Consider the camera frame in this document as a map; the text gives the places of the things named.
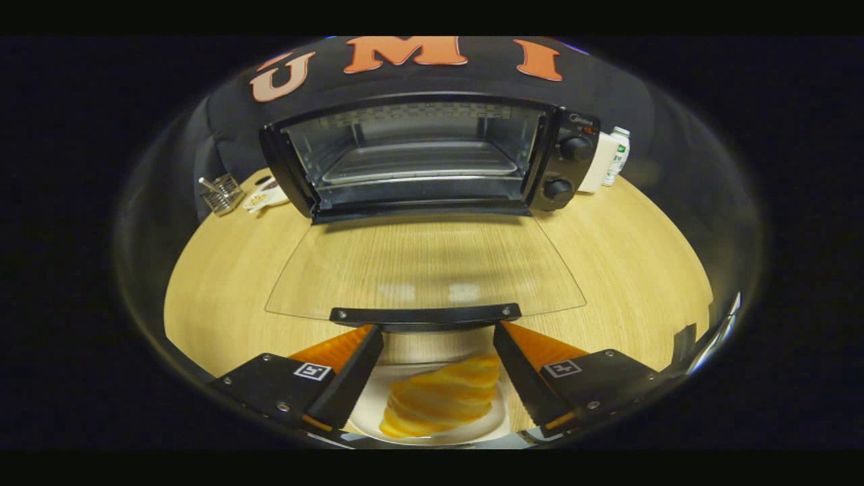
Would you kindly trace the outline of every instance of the orange letter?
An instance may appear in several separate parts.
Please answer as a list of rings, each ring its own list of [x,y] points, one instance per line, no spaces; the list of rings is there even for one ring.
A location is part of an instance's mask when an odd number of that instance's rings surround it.
[[[561,55],[561,53],[534,42],[520,41],[519,39],[513,39],[513,41],[522,46],[525,52],[525,62],[517,67],[520,72],[550,81],[564,79],[555,70],[555,56]]]
[[[417,64],[459,65],[468,62],[467,57],[459,54],[459,40],[454,35],[417,35],[408,40],[367,35],[352,39],[346,44],[354,46],[354,59],[351,66],[345,68],[347,74],[362,73],[383,66],[382,61],[375,59],[376,52],[397,66],[404,64],[419,48],[422,48],[422,52],[414,58]]]
[[[271,64],[281,61],[282,59],[288,57],[291,54],[286,54],[281,57],[275,58],[275,60],[267,61],[263,66],[258,68],[258,71],[264,69]],[[304,54],[297,59],[292,61],[288,61],[285,63],[285,67],[291,69],[291,77],[288,79],[288,82],[281,85],[280,87],[273,87],[273,73],[279,70],[279,68],[271,69],[266,73],[259,74],[257,78],[252,80],[249,84],[252,85],[252,98],[260,103],[266,103],[268,101],[272,101],[276,98],[281,98],[288,93],[291,93],[306,80],[306,72],[309,58],[315,55],[314,52],[309,54]]]

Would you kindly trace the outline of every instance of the white bottle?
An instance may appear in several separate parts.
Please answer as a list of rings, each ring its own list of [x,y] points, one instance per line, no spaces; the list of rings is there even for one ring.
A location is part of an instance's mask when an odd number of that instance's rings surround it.
[[[615,177],[624,169],[624,164],[630,156],[630,132],[616,126],[612,130],[612,137],[618,140],[618,153],[612,160],[612,165],[609,166],[609,172],[606,174],[606,179],[603,180],[604,186],[611,186],[615,182]]]

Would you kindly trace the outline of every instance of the metal utensil holder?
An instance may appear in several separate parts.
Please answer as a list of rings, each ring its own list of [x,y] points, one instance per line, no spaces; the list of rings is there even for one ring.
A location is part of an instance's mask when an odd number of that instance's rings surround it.
[[[213,181],[213,186],[219,189],[219,192],[212,189],[204,189],[204,192],[200,193],[200,196],[217,216],[231,213],[245,196],[245,193],[231,174],[218,177]]]

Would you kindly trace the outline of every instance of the white container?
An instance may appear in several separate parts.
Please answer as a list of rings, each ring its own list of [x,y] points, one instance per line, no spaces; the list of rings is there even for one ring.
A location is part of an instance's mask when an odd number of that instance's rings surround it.
[[[624,169],[624,164],[627,163],[627,158],[630,156],[630,132],[616,126],[612,130],[612,137],[618,140],[618,152],[612,160],[612,165],[609,167],[609,172],[606,174],[606,179],[603,180],[604,186],[611,186],[615,182],[615,178]]]
[[[268,206],[278,206],[285,202],[288,202],[288,197],[282,191],[279,182],[271,178],[266,184],[262,184],[258,189],[255,189],[255,192],[243,203],[243,209],[252,214]]]
[[[597,192],[609,172],[609,167],[612,166],[612,160],[618,152],[619,145],[617,138],[608,133],[600,133],[597,150],[594,151],[594,160],[591,161],[591,167],[588,168],[585,178],[582,179],[582,184],[577,189],[579,192]]]

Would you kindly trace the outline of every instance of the wooden table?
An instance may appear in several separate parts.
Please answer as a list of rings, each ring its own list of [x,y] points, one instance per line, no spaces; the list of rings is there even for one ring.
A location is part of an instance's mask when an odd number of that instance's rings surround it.
[[[269,174],[258,171],[243,189],[251,193]],[[443,216],[313,227],[290,204],[257,214],[242,208],[210,214],[174,268],[165,332],[220,376],[261,353],[291,355],[351,330],[327,320],[332,307],[447,301],[516,301],[521,326],[588,352],[615,348],[659,370],[671,361],[678,331],[691,323],[697,338],[706,331],[712,292],[675,225],[619,177],[611,188],[534,218]],[[478,351],[494,352],[492,328],[385,335],[379,364],[452,361]],[[505,394],[511,429],[532,428],[506,377]]]

